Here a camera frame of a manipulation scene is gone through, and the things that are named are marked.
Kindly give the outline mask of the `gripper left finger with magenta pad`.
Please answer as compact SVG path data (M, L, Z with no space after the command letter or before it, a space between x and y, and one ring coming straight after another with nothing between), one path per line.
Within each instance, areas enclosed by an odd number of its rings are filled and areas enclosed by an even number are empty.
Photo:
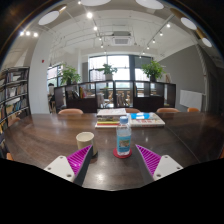
M93 146L86 146L68 157L58 156L44 170L81 186L92 158Z

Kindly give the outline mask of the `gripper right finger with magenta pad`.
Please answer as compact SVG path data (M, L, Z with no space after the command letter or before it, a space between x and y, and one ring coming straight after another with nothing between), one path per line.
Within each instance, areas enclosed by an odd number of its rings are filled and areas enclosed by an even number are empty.
M136 157L145 182L153 182L182 169L169 155L160 156L155 152L137 145Z

